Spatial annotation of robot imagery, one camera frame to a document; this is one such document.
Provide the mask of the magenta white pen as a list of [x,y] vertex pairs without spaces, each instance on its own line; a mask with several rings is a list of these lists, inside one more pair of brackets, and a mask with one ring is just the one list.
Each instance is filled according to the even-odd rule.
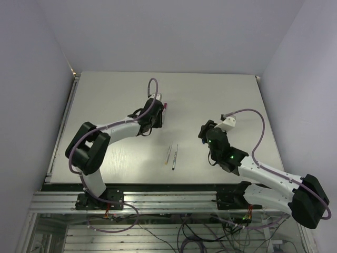
[[162,126],[164,126],[164,122],[165,122],[165,116],[166,116],[166,110],[167,110],[167,108],[165,109],[163,109],[163,112],[162,112]]

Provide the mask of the yellow white pen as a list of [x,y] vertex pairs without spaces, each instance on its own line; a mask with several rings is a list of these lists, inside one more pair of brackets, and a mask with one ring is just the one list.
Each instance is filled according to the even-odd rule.
[[168,148],[168,151],[167,151],[167,154],[166,154],[166,158],[165,158],[165,165],[167,165],[168,164],[168,162],[169,162],[169,158],[170,158],[170,154],[171,154],[171,150],[172,150],[172,145],[173,145],[173,143],[171,143],[170,144],[170,146],[169,146],[169,148]]

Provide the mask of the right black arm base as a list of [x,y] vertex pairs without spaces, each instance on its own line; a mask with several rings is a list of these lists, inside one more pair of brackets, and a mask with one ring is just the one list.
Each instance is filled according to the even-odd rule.
[[244,198],[244,194],[251,185],[248,181],[226,185],[216,192],[215,199],[211,201],[216,203],[218,210],[248,209],[251,204]]

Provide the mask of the blue white pen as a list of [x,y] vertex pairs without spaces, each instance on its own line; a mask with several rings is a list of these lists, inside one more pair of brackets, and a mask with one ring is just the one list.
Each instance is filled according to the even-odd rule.
[[175,150],[175,152],[174,152],[173,163],[172,163],[172,170],[173,170],[173,171],[175,170],[175,167],[176,167],[176,161],[177,161],[177,154],[178,154],[178,151],[179,151],[179,145],[177,144],[177,145],[176,145],[176,150]]

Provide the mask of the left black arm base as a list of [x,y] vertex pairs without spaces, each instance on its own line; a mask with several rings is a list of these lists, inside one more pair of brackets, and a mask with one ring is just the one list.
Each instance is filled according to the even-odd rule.
[[75,210],[122,210],[123,202],[123,192],[118,189],[107,188],[97,198],[87,192],[79,194],[75,203]]

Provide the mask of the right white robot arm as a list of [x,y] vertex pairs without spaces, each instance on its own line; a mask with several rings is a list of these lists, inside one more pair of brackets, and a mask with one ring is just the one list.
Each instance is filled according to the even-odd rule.
[[215,165],[227,173],[261,183],[239,183],[232,196],[233,204],[240,209],[248,205],[269,206],[287,213],[306,228],[316,229],[330,203],[319,180],[310,174],[296,176],[258,163],[247,152],[230,145],[229,128],[228,120],[208,120],[201,126],[198,138],[208,145],[209,158]]

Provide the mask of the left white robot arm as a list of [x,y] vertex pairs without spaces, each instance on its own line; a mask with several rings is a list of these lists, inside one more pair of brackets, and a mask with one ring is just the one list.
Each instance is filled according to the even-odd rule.
[[81,125],[68,145],[65,156],[69,167],[75,167],[80,175],[84,190],[90,195],[88,202],[95,209],[107,204],[107,188],[103,182],[100,167],[107,148],[111,144],[130,137],[145,136],[163,125],[164,104],[155,98],[148,98],[144,108],[136,110],[123,121],[107,126],[90,122]]

